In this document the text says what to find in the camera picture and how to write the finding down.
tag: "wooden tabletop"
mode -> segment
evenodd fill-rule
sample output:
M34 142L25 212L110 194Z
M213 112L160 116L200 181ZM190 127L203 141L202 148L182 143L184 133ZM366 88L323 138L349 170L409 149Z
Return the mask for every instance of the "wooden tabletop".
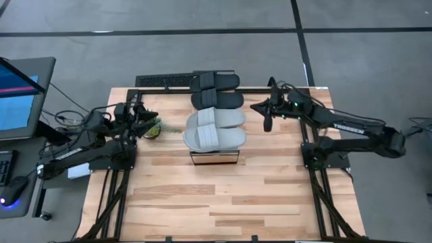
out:
M112 88L108 104L125 102L128 89ZM310 88L310 93L332 107L328 89ZM237 165L194 166L181 133L162 132L156 140L139 140L120 240L164 240L166 236L173 240L250 240L252 235L260 240L319 239L311 183L300 153L298 120L273 119L273 130L266 133L263 116L249 108L268 97L244 95L246 123L241 128L247 141L240 148ZM142 101L146 108L159 112L165 124L182 130L195 112L190 94L145 94ZM337 130L327 135L340 138ZM364 234L351 179L341 169L327 173L334 205L355 231ZM105 171L90 177L78 237L95 223L104 177ZM324 206L323 211L331 235ZM113 235L116 215L115 209L108 236Z

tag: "concrete floor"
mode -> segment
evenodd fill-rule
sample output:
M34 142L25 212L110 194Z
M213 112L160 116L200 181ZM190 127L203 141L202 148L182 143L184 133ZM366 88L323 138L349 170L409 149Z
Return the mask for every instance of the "concrete floor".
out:
M298 6L305 28L432 26L428 0L301 0ZM290 2L11 0L0 18L0 32L258 27L295 27ZM397 129L410 125L408 117L432 116L432 32L305 37L315 84L330 88L336 108L384 119ZM266 85L270 75L306 85L296 34L0 38L0 56L56 57L53 83L88 108L104 105L111 87L133 86L134 77L145 74L234 69L245 86ZM78 108L51 89L45 109ZM430 242L426 193L432 192L432 154L427 143L421 135L408 140L401 159L350 155L369 237ZM0 243L69 240L87 181L48 192L44 211L54 213L52 221L29 215L2 220Z

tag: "keyboard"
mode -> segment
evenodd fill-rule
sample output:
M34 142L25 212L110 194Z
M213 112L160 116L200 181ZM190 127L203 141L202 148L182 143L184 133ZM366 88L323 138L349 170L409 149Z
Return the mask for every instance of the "keyboard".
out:
M135 87L189 87L196 74L137 76Z
M0 186L7 186L15 165L16 151L0 151Z

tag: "green object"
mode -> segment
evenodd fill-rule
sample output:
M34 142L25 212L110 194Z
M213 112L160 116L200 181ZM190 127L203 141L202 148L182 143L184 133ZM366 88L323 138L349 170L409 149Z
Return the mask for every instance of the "green object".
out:
M150 128L149 131L144 134L144 137L152 138L154 136L158 136L161 132L172 132L172 133L180 133L182 132L180 129L177 128L171 128L168 125L164 124L162 122L162 119L159 117L153 118L150 121L147 121L146 123L156 123L152 128Z

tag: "black robotic arm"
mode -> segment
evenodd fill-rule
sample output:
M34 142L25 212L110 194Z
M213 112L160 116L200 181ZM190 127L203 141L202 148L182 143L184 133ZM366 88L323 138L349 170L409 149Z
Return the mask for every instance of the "black robotic arm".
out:
M320 136L316 143L304 144L302 147L309 159L322 162L334 152L374 152L388 158L405 155L405 137L394 128L387 127L384 121L348 113L336 114L332 112L333 109L326 108L320 101L294 86L279 88L273 77L271 82L273 86L270 99L250 106L264 116L264 131L271 131L272 117L282 117L301 119L305 124L316 129L335 128L367 137L334 140L327 136Z
M155 126L155 121L149 121L158 116L157 112L147 111L142 103L135 104L133 111L133 114L129 111L128 104L118 103L114 109L115 119L110 121L104 117L105 113L92 110L84 118L80 133L88 132L88 135L93 137L92 142L74 150L69 149L70 144L57 148L57 151L62 153L54 152L53 156L42 159L38 164L38 177L49 180L71 167L99 159L110 158L114 165L127 161L130 151L136 149L136 138L141 138Z

